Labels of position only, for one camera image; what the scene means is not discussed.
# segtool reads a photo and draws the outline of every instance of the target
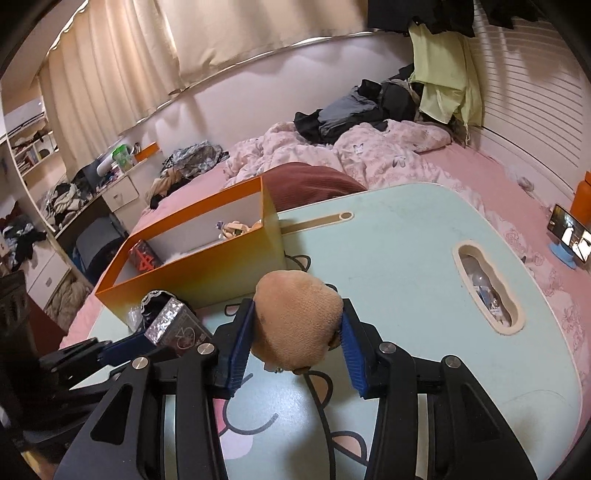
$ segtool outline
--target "silver bolt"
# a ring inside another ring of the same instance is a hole
[[[148,366],[148,359],[144,356],[140,356],[134,360],[131,364],[136,370],[142,370],[143,368]]]
[[[462,366],[462,361],[458,357],[450,355],[445,359],[445,364],[449,368],[460,368]]]
[[[209,355],[213,353],[216,348],[211,343],[202,343],[197,347],[197,351],[200,355]]]
[[[379,344],[379,351],[382,353],[394,353],[396,351],[396,345],[392,342],[382,342]]]

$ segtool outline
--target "phone screen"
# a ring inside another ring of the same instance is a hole
[[[554,207],[554,212],[548,223],[548,230],[555,234],[563,245],[568,247],[583,263],[589,259],[591,233],[560,205]]]

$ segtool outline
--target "curtain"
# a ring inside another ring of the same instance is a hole
[[[367,0],[157,0],[187,84],[314,37],[366,30]]]
[[[39,74],[67,176],[184,87],[153,0],[92,0]]]

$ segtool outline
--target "open box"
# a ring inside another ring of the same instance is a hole
[[[222,241],[218,222],[239,221],[248,233]],[[192,253],[140,274],[129,250],[145,240],[166,261]],[[255,291],[266,273],[285,269],[279,218],[261,177],[245,181],[131,235],[119,249],[96,288],[98,299],[125,321],[151,290],[167,290],[194,309]]]

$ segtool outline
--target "ceiling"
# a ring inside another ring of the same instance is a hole
[[[2,96],[28,90],[47,51],[83,0],[61,0],[33,29],[2,77]]]

